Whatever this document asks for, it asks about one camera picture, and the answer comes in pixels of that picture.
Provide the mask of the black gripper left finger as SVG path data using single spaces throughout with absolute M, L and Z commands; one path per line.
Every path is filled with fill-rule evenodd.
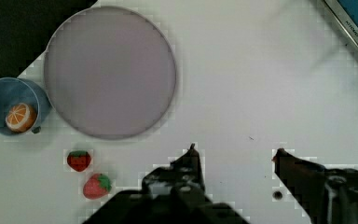
M 169 166 L 154 169 L 142 180 L 142 192 L 153 198 L 169 195 L 175 187 L 191 187 L 205 191 L 200 154 L 195 143 L 191 143 L 186 153 L 171 161 Z

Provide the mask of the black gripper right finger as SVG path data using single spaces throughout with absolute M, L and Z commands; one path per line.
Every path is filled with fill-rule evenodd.
M 358 224 L 358 170 L 327 168 L 279 148 L 274 173 L 310 217 L 311 224 Z

